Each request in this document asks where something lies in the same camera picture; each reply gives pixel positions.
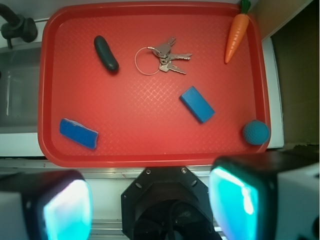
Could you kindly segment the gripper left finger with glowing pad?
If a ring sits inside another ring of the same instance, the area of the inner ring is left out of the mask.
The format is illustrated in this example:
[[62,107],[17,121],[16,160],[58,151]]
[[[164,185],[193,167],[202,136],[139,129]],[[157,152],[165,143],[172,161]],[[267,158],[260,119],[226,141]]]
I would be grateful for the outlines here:
[[77,170],[0,176],[2,240],[87,240],[92,221],[91,188]]

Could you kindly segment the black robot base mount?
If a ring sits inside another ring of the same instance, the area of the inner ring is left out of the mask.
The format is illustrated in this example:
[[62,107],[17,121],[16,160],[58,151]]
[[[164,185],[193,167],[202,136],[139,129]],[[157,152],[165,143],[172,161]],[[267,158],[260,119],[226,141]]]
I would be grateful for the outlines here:
[[121,194],[130,240],[220,240],[208,187],[187,167],[148,167]]

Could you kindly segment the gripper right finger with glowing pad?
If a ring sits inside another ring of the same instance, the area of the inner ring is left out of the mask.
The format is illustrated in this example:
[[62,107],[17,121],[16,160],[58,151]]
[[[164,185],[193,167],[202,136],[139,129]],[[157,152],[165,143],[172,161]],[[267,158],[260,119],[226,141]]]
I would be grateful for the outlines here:
[[317,240],[318,153],[221,156],[208,179],[213,216],[229,240]]

